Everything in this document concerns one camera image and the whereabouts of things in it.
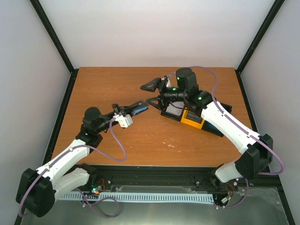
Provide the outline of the yellow bin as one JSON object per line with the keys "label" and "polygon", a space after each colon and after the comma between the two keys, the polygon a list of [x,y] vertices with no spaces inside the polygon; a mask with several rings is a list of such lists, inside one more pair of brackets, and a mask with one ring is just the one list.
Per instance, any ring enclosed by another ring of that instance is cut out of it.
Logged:
{"label": "yellow bin", "polygon": [[201,117],[198,117],[196,114],[188,111],[187,109],[183,111],[180,122],[197,129],[202,129],[204,124],[204,120]]}

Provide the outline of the black cards stack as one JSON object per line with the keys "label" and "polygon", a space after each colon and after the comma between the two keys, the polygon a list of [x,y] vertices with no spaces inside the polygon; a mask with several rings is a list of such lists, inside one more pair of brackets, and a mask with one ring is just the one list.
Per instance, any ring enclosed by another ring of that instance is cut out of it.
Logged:
{"label": "black cards stack", "polygon": [[196,114],[188,111],[186,114],[186,119],[201,124],[202,118],[198,117]]}

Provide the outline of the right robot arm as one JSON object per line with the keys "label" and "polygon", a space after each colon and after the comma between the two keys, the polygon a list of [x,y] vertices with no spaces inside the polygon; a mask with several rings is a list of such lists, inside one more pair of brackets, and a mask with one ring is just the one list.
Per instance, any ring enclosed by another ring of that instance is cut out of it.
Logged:
{"label": "right robot arm", "polygon": [[189,67],[175,72],[177,86],[169,85],[169,77],[156,78],[140,88],[145,91],[159,91],[157,104],[165,110],[170,103],[183,102],[185,107],[205,122],[212,124],[237,148],[241,157],[215,170],[215,178],[226,183],[236,178],[254,179],[272,162],[273,139],[260,135],[242,124],[216,100],[213,93],[199,89],[196,74]]}

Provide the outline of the black leather card holder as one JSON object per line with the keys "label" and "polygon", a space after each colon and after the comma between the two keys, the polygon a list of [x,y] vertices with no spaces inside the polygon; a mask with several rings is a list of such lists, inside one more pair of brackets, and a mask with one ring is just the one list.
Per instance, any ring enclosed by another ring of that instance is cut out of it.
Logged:
{"label": "black leather card holder", "polygon": [[138,115],[146,110],[148,110],[149,108],[149,104],[144,102],[144,101],[139,101],[137,103],[134,104],[134,108],[132,110],[132,115]]}

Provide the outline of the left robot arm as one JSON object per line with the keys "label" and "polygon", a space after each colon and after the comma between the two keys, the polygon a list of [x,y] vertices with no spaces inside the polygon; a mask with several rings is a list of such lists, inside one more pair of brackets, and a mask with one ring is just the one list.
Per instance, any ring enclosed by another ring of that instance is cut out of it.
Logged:
{"label": "left robot arm", "polygon": [[88,108],[78,135],[68,147],[48,163],[35,170],[28,168],[22,173],[16,194],[18,215],[24,217],[23,210],[28,210],[42,217],[58,199],[78,187],[85,186],[93,193],[98,192],[99,176],[93,166],[81,164],[74,170],[71,168],[97,150],[103,139],[101,132],[112,132],[114,125],[128,128],[133,124],[132,117],[148,110],[148,107],[144,101],[129,106],[113,104],[113,111],[108,114],[102,114],[97,107]]}

